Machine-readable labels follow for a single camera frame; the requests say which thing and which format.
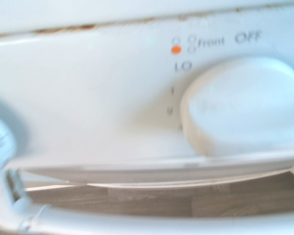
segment orange indicator dot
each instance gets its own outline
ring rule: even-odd
[[[179,45],[175,45],[175,46],[172,47],[171,53],[172,54],[178,54],[178,53],[181,52],[181,50],[182,50],[182,48]]]

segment wooden floor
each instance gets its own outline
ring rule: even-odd
[[[107,214],[169,217],[245,216],[294,211],[294,175],[176,189],[92,186],[30,191],[37,203]]]

